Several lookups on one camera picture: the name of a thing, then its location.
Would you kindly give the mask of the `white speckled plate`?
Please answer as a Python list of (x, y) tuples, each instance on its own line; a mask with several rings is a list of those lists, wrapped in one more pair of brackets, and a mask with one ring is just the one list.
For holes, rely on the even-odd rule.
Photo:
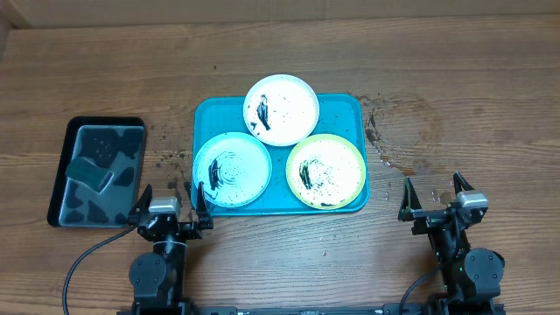
[(246, 94), (242, 115), (249, 132), (272, 146), (308, 137), (319, 121), (319, 99), (305, 81), (288, 74), (259, 80)]

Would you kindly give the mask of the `green yellow sponge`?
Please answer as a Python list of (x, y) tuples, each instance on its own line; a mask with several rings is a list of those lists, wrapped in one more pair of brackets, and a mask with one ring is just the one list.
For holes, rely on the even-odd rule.
[(113, 172), (96, 166), (83, 157), (73, 159), (66, 167), (66, 176), (79, 181), (97, 193), (100, 193), (113, 177)]

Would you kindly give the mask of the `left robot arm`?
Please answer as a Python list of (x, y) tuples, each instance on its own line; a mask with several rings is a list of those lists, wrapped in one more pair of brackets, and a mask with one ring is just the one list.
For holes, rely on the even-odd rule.
[(142, 196), (130, 209), (128, 223), (146, 241), (151, 252), (138, 256), (129, 268), (129, 281), (134, 297), (130, 315), (180, 314), (196, 315), (200, 310), (184, 296), (186, 252), (189, 240), (197, 240), (214, 227), (208, 211), (203, 185), (197, 187), (196, 221), (181, 222), (180, 206), (175, 197), (155, 198), (147, 185)]

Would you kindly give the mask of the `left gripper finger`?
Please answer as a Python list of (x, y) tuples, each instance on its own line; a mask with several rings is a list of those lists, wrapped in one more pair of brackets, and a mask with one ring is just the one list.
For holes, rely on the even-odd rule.
[(202, 181), (199, 182), (197, 188), (197, 206), (195, 207), (195, 210), (200, 223), (212, 222), (212, 217), (208, 212), (208, 206), (204, 192), (204, 183)]
[(131, 208), (131, 214), (144, 214), (149, 211), (149, 206), (152, 201), (152, 186), (147, 185), (142, 193), (142, 195), (138, 198), (135, 205)]

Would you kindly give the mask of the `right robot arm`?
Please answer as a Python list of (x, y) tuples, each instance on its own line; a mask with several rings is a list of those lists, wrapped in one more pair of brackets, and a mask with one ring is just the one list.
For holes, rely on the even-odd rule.
[[(411, 221), (413, 235), (427, 235), (437, 256), (437, 267), (416, 280), (403, 294), (398, 314), (503, 314), (494, 298), (501, 294), (505, 260), (487, 248), (472, 248), (466, 230), (482, 221), (488, 210), (486, 195), (474, 189), (457, 171), (453, 174), (454, 200), (441, 210), (423, 210), (412, 181), (404, 180), (397, 219)], [(421, 283), (442, 276), (444, 292), (423, 304), (407, 302)]]

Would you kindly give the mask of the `light blue speckled plate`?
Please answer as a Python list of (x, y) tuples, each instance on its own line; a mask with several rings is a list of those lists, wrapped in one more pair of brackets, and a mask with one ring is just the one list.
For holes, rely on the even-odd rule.
[(242, 132), (212, 137), (198, 151), (192, 165), (192, 182), (217, 207), (243, 207), (257, 200), (272, 174), (265, 146)]

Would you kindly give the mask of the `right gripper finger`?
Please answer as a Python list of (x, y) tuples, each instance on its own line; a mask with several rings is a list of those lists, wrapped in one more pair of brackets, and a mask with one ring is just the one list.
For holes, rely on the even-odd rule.
[(459, 171), (456, 171), (452, 176), (452, 182), (455, 194), (461, 192), (472, 191), (473, 187), (466, 181)]
[(422, 210), (422, 206), (417, 197), (410, 177), (406, 177), (403, 183), (403, 199), (401, 204), (401, 212), (418, 212)]

